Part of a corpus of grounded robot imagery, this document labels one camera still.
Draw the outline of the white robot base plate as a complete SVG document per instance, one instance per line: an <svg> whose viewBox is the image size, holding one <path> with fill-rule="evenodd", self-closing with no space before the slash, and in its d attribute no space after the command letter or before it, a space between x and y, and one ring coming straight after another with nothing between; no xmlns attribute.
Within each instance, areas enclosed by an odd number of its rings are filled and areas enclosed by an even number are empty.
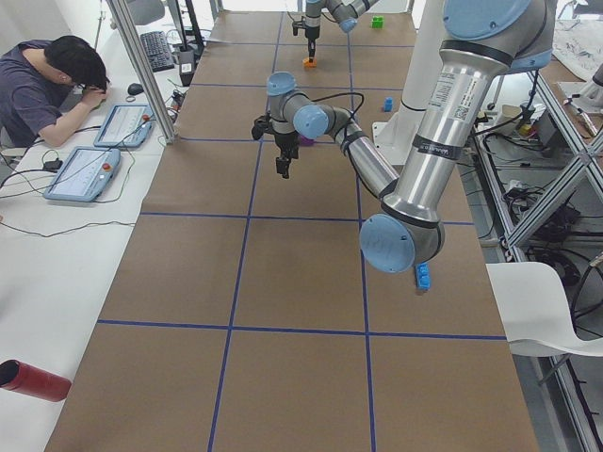
<svg viewBox="0 0 603 452"><path fill-rule="evenodd" d="M377 150L393 166L403 166L412 149L418 130L417 123L374 122L373 143Z"/></svg>

